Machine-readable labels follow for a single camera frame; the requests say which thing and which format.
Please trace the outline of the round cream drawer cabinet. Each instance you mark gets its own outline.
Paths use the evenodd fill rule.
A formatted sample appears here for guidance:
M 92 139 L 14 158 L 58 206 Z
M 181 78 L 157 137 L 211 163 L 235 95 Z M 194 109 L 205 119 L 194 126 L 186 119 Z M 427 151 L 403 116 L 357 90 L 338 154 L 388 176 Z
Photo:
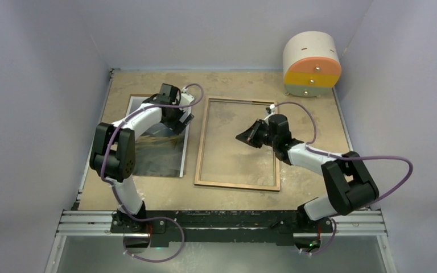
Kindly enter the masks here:
M 283 49 L 282 64 L 285 92 L 298 97 L 329 93 L 342 71 L 333 37 L 320 31 L 293 36 Z

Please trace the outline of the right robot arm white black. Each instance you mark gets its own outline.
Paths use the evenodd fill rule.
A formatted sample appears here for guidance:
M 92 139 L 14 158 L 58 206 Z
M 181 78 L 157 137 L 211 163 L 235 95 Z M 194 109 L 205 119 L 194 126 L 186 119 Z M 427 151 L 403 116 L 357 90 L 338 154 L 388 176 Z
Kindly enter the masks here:
M 254 148 L 269 146 L 280 161 L 323 177 L 326 195 L 298 207 L 296 223 L 303 231 L 311 231 L 323 218 L 345 216 L 379 197 L 376 183 L 358 153 L 309 151 L 306 143 L 292 137 L 285 115 L 273 114 L 266 121 L 258 119 L 236 139 Z

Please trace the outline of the mountain landscape photo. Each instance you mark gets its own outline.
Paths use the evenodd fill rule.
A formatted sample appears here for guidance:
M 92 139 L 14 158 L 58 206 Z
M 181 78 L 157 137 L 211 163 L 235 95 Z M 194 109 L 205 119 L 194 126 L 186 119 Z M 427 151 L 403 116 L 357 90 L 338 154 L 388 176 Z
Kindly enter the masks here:
M 162 123 L 148 128 L 135 140 L 134 176 L 184 176 L 189 127 L 175 134 Z

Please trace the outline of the brown backing board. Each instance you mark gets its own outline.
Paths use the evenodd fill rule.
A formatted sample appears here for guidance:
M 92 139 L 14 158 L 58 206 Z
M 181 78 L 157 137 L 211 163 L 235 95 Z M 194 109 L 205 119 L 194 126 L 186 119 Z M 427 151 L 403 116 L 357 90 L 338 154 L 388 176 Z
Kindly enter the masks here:
M 133 97 L 139 97 L 139 98 L 149 98 L 153 96 L 154 94 L 131 94 L 130 99 Z

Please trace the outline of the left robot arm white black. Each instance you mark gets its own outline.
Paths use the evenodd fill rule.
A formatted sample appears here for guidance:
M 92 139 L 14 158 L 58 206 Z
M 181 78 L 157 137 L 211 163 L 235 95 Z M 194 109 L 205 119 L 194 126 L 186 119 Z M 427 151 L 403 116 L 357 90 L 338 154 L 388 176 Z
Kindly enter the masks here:
M 200 84 L 199 98 L 188 93 L 191 84 L 178 88 L 162 84 L 159 92 L 145 99 L 135 111 L 113 123 L 97 125 L 90 152 L 89 166 L 112 189 L 117 211 L 125 214 L 125 226 L 134 233 L 145 229 L 149 218 L 145 203 L 133 180 L 136 164 L 135 141 L 150 127 L 163 124 L 175 134 L 183 132 L 193 120 L 187 111 L 204 97 Z

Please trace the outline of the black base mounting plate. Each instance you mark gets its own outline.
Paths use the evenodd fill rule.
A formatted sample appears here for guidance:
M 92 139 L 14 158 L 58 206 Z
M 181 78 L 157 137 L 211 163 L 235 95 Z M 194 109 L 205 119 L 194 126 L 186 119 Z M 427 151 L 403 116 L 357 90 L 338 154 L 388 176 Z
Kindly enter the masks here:
M 137 221 L 116 211 L 110 227 L 113 234 L 150 237 L 151 247 L 181 241 L 308 247 L 332 230 L 330 220 L 309 221 L 297 210 L 147 210 Z

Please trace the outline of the aluminium rail frame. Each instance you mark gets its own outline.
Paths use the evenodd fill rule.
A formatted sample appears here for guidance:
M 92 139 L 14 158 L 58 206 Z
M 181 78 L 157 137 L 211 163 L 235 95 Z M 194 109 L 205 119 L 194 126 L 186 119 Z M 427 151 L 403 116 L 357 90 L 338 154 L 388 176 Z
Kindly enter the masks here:
M 336 216 L 337 229 L 336 238 L 339 236 L 376 237 L 380 247 L 380 257 L 385 266 L 386 272 L 397 272 L 394 259 L 390 251 L 387 230 L 382 212 L 380 210 L 359 210 L 347 216 Z M 56 231 L 56 238 L 53 243 L 50 258 L 47 262 L 45 272 L 56 272 L 59 266 L 61 254 L 67 237 L 91 236 L 111 237 L 123 234 L 112 233 L 112 212 L 109 210 L 65 210 L 59 220 Z

